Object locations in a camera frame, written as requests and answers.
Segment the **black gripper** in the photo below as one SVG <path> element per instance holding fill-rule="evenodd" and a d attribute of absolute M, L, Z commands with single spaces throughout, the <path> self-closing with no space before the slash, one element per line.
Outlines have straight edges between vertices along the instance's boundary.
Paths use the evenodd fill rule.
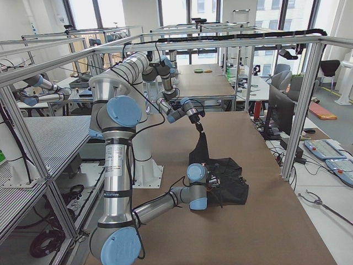
<path fill-rule="evenodd" d="M 194 113 L 190 115 L 190 121 L 192 124 L 195 124 L 196 129 L 199 133 L 204 131 L 202 124 L 200 123 L 200 117 L 198 113 Z"/>

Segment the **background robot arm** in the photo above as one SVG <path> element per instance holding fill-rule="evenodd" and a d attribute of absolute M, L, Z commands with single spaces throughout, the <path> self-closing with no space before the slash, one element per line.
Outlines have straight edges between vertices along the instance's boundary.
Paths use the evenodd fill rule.
<path fill-rule="evenodd" d="M 42 75 L 35 75 L 23 80 L 28 85 L 21 89 L 15 89 L 13 95 L 16 100 L 23 102 L 28 106 L 35 106 L 41 102 L 56 102 L 67 100 L 72 94 L 69 87 L 60 87 L 43 78 Z M 29 87 L 39 87 L 41 91 L 36 94 L 29 95 L 25 90 Z"/>

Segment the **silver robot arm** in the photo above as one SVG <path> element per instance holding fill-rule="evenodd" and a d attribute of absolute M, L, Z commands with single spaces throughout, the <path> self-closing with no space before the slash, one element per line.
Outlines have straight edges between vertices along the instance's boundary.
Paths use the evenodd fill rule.
<path fill-rule="evenodd" d="M 176 90 L 165 59 L 153 62 L 151 55 L 136 52 L 89 81 L 93 94 L 89 134 L 105 141 L 104 213 L 90 235 L 89 247 L 102 264 L 133 264 L 144 259 L 139 227 L 160 214 L 180 204 L 187 204 L 191 210 L 207 208 L 207 169 L 201 163 L 187 168 L 188 186 L 171 187 L 149 202 L 132 206 L 136 172 L 133 140 L 140 133 L 137 126 L 144 114 L 137 101 L 142 95 L 137 84 L 156 77 L 162 79 L 164 86 L 157 102 L 163 119 L 173 123 L 187 116 L 202 132 L 200 119 L 205 113 L 197 110 L 189 98 L 183 98 L 177 110 L 168 104 Z"/>
<path fill-rule="evenodd" d="M 142 79 L 145 82 L 152 82 L 157 76 L 161 77 L 164 90 L 157 95 L 156 104 L 158 110 L 167 115 L 169 123 L 174 123 L 182 117 L 187 116 L 190 122 L 195 124 L 197 131 L 202 133 L 204 129 L 200 123 L 200 117 L 204 117 L 205 112 L 198 111 L 191 102 L 191 99 L 184 97 L 180 101 L 181 106 L 176 110 L 168 103 L 169 100 L 176 98 L 178 95 L 178 90 L 172 84 L 172 74 L 174 72 L 175 69 L 171 61 L 162 55 L 158 61 L 148 64 L 147 69 L 142 73 Z"/>

